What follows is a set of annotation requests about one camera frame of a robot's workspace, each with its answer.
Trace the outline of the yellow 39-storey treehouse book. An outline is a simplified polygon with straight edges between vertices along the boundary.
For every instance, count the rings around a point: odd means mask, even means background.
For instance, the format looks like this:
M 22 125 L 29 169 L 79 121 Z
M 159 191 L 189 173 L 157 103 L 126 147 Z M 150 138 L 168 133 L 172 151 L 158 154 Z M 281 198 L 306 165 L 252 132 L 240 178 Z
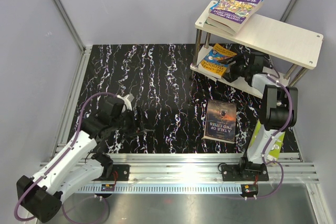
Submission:
M 198 53 L 197 65 L 205 60 L 208 62 L 207 71 L 200 71 L 201 73 L 207 74 L 216 79 L 220 79 L 225 74 L 227 65 L 218 63 L 218 60 L 229 58 L 237 55 L 237 53 L 230 51 L 220 44 L 215 44 L 213 47 L 209 46 L 208 48 L 202 47 Z

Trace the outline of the orange 78-storey treehouse book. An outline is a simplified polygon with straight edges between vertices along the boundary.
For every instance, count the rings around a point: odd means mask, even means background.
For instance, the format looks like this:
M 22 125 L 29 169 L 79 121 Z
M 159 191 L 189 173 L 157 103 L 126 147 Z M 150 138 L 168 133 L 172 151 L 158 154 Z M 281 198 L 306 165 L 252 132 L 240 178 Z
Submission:
M 207 18 L 205 23 L 204 23 L 204 27 L 211 27 L 211 28 L 217 28 L 217 29 L 220 29 L 220 30 L 223 30 L 231 35 L 235 35 L 237 32 L 234 31 L 232 28 L 230 28 L 229 26 L 225 25 L 225 24 L 222 24 L 218 21 L 215 21 L 211 18 Z

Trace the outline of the dark tale of two cities book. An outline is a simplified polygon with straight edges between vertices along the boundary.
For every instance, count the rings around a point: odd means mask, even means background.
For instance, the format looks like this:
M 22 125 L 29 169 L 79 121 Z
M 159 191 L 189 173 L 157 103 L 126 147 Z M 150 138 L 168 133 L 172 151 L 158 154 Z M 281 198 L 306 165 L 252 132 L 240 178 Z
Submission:
M 233 144 L 235 143 L 235 135 L 236 104 L 209 100 L 203 138 Z

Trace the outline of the purple treehouse book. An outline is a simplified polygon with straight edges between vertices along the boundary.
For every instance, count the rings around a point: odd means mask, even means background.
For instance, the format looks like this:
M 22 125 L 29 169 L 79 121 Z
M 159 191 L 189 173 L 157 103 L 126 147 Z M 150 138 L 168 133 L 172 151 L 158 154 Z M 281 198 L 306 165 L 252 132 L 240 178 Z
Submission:
M 262 7 L 263 3 L 264 0 L 234 0 L 228 10 L 233 13 L 233 20 L 239 24 L 239 31 L 251 15 Z

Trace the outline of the lime green treehouse book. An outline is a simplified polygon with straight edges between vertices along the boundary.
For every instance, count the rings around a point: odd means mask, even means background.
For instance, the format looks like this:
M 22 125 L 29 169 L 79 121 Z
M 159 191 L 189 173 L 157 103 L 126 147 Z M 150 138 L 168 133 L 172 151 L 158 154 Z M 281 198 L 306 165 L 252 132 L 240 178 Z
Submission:
M 272 139 L 266 150 L 264 147 L 268 140 L 277 130 L 267 131 L 260 121 L 257 121 L 253 135 L 247 149 L 247 158 L 254 164 L 267 163 L 269 161 L 277 161 L 279 158 L 285 132 L 277 133 Z

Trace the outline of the dark blue treehouse book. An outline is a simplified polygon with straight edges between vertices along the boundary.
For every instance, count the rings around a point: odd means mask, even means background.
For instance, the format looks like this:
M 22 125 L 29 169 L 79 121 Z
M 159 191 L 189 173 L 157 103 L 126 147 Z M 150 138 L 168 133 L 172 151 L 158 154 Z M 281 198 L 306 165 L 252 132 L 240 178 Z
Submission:
M 205 60 L 202 60 L 199 64 L 198 64 L 198 70 L 199 71 L 207 71 L 208 67 L 207 67 L 208 62 Z

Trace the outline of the green 104-storey treehouse book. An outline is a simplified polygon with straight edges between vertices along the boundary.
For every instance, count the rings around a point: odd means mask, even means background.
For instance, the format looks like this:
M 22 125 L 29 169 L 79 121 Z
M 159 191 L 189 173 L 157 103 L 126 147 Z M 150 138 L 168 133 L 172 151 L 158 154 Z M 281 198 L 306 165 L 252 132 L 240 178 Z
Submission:
M 208 8 L 208 17 L 204 26 L 225 31 L 231 35 L 239 31 L 239 24 L 233 20 L 233 13 L 228 9 L 234 0 L 219 0 Z

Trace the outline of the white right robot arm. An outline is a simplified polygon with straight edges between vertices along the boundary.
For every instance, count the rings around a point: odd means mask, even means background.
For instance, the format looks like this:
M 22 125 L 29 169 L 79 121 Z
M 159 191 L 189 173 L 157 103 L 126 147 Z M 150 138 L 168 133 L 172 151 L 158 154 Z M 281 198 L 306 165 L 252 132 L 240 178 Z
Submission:
M 250 55 L 248 60 L 238 54 L 222 62 L 229 66 L 229 72 L 224 75 L 226 81 L 233 82 L 242 77 L 263 95 L 259 121 L 239 163 L 221 163 L 218 169 L 225 182 L 268 181 L 267 165 L 278 162 L 271 152 L 280 150 L 276 145 L 282 143 L 287 128 L 297 121 L 298 89 L 282 84 L 278 72 L 266 71 L 267 59 L 261 53 Z

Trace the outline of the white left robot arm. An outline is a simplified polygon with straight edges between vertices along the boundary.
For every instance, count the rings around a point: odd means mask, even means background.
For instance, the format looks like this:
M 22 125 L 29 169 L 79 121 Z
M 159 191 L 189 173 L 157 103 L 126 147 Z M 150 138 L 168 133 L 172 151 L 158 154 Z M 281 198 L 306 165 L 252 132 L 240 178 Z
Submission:
M 114 165 L 103 149 L 103 141 L 115 131 L 134 138 L 153 132 L 154 127 L 140 107 L 132 108 L 131 94 L 122 97 L 98 92 L 89 97 L 84 106 L 100 96 L 105 100 L 95 115 L 84 118 L 85 110 L 80 110 L 77 129 L 63 149 L 33 176 L 23 175 L 17 181 L 16 220 L 38 219 L 46 223 L 64 208 L 64 202 L 73 193 L 90 181 L 125 180 L 122 167 Z

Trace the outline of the white two-tier shelf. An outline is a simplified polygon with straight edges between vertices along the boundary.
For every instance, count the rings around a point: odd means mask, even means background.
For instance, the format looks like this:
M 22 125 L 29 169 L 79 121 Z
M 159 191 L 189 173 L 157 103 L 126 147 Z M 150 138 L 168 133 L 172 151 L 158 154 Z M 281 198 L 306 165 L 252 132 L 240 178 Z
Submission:
M 308 70 L 317 66 L 323 42 L 322 34 L 254 14 L 240 32 L 232 36 L 225 31 L 205 27 L 208 10 L 216 3 L 215 0 L 210 1 L 195 22 L 196 42 L 191 70 L 200 72 L 198 64 L 212 49 L 208 44 L 211 35 L 290 62 L 291 68 L 280 75 L 281 83 L 290 87 L 297 85 Z

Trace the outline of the black marble pattern mat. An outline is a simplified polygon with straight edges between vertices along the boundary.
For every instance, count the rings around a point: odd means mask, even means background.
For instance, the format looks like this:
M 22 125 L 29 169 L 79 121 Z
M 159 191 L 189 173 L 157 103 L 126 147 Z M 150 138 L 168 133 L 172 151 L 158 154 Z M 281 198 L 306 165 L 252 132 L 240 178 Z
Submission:
M 95 45 L 92 48 L 70 128 L 74 134 L 80 110 L 96 112 L 97 92 L 132 94 L 133 105 L 148 118 L 153 132 L 126 138 L 118 132 L 107 141 L 110 153 L 241 153 L 257 122 L 261 100 L 192 73 L 194 45 Z M 203 138 L 208 100 L 237 106 L 235 143 Z

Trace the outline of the aluminium mounting rail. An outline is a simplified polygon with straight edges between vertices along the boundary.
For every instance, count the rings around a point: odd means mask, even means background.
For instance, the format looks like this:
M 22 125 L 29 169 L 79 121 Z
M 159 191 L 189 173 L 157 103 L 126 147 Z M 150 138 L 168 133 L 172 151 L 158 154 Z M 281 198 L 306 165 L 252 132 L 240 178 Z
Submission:
M 115 164 L 128 164 L 129 182 L 136 184 L 215 184 L 222 183 L 219 163 L 237 164 L 238 153 L 221 154 L 111 154 Z M 281 165 L 268 167 L 270 183 L 319 183 L 312 163 L 301 160 L 299 153 L 281 153 Z

